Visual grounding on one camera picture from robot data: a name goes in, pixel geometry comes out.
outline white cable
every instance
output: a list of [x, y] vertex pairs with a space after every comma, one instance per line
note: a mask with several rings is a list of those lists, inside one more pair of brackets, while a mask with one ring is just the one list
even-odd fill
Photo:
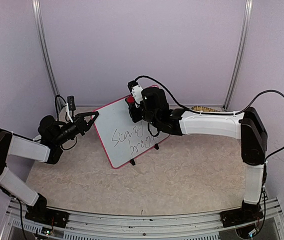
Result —
[[70, 115], [70, 111], [69, 111], [69, 109], [68, 109], [68, 103], [66, 103], [66, 108], [65, 108], [65, 110], [66, 110], [66, 114], [67, 114], [68, 118], [70, 119], [71, 122], [73, 122], [73, 119], [71, 118], [71, 115]]

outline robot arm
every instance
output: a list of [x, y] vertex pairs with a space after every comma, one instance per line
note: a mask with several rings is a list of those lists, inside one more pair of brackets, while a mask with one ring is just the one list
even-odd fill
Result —
[[128, 84], [131, 96], [126, 99], [129, 113], [136, 123], [145, 120], [158, 132], [171, 135], [209, 134], [241, 140], [242, 159], [246, 165], [246, 187], [241, 209], [221, 214], [224, 227], [243, 224], [262, 218], [260, 198], [266, 180], [265, 157], [267, 132], [253, 107], [241, 114], [235, 112], [191, 112], [188, 109], [169, 109], [165, 93], [158, 87]]
[[[29, 188], [25, 182], [12, 173], [6, 166], [6, 156], [14, 155], [47, 164], [56, 164], [63, 150], [62, 144], [76, 135], [84, 135], [98, 117], [98, 112], [79, 113], [75, 117], [69, 114], [70, 122], [64, 123], [53, 116], [44, 117], [38, 128], [41, 142], [34, 142], [23, 136], [0, 129], [0, 189], [10, 197], [17, 197], [27, 206], [25, 218], [47, 225], [64, 228], [68, 213], [48, 209], [47, 200], [41, 194]], [[88, 122], [85, 117], [93, 116]]]

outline red object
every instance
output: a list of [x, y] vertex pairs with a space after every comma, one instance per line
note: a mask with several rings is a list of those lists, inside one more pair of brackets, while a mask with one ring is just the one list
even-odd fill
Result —
[[125, 101], [128, 103], [128, 104], [132, 104], [134, 103], [134, 97], [133, 96], [129, 96], [125, 99]]

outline marble-patterned floor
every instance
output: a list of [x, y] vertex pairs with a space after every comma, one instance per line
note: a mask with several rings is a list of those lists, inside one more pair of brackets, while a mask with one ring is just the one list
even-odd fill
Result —
[[35, 162], [27, 184], [49, 206], [88, 213], [177, 215], [241, 205], [245, 175], [235, 139], [170, 136], [135, 161], [113, 169], [92, 128], [58, 164]]

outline whiteboard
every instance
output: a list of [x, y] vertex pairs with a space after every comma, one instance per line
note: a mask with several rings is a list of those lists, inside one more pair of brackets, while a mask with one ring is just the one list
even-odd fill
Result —
[[[144, 120], [134, 123], [125, 102], [126, 97], [95, 110], [99, 112], [94, 122], [96, 132], [111, 166], [115, 169], [169, 136], [161, 132], [157, 137], [153, 137]], [[154, 135], [157, 133], [153, 126], [150, 130]]]

